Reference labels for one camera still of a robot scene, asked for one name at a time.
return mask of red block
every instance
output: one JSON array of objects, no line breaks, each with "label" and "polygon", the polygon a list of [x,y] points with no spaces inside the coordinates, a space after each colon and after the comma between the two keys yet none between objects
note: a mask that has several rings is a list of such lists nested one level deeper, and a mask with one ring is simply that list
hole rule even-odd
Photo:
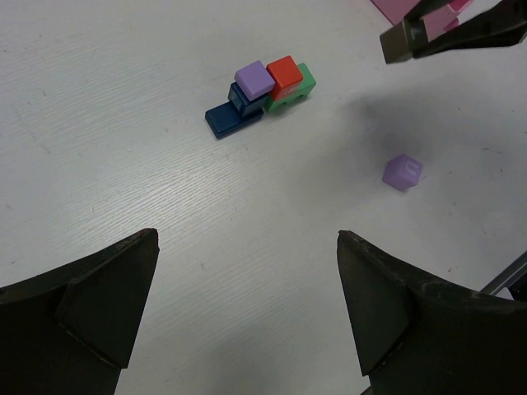
[{"label": "red block", "polygon": [[278,59],[267,65],[267,71],[276,82],[270,92],[271,98],[276,101],[295,93],[296,88],[304,78],[291,56]]}]

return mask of purple block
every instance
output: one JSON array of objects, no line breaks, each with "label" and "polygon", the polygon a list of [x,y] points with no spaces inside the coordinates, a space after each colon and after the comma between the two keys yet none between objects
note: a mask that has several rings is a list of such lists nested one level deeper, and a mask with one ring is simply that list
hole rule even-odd
[{"label": "purple block", "polygon": [[386,164],[382,180],[390,187],[399,191],[406,191],[415,187],[421,177],[422,164],[406,154],[392,159]]},{"label": "purple block", "polygon": [[249,101],[269,93],[275,84],[271,74],[259,60],[238,70],[234,75],[234,81],[238,83]]}]

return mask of pink object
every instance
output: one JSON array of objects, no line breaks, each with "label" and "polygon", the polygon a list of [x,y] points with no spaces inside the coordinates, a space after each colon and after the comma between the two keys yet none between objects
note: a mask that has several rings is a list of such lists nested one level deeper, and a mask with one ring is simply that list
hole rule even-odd
[{"label": "pink object", "polygon": [[[371,0],[393,25],[401,22],[419,0]],[[457,26],[458,15],[472,4],[473,0],[454,0],[450,4],[426,15],[423,20],[427,28],[428,40],[439,37]]]}]

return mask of tabletop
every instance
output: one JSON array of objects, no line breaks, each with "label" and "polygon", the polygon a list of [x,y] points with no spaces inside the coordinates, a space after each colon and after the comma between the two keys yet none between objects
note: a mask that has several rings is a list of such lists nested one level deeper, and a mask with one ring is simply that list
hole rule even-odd
[{"label": "tabletop", "polygon": [[[339,230],[473,289],[527,231],[527,47],[386,66],[388,27],[367,0],[2,2],[0,286],[155,227],[117,394],[360,393]],[[235,71],[288,54],[310,98],[215,140]]]}]

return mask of dark blue rectangular block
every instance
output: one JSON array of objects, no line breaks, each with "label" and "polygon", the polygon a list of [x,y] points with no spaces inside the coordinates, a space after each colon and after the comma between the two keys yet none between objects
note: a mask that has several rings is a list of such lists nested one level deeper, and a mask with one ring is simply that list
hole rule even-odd
[{"label": "dark blue rectangular block", "polygon": [[234,133],[250,124],[259,121],[264,115],[262,109],[258,109],[248,117],[242,118],[235,106],[227,101],[223,105],[210,109],[205,113],[205,119],[214,132],[214,136],[219,140],[231,133]]},{"label": "dark blue rectangular block", "polygon": [[245,93],[241,90],[240,86],[233,82],[231,89],[229,90],[228,99],[236,107],[242,118],[248,117],[249,115],[257,112],[265,105],[269,94],[261,95],[253,101],[247,99]]}]

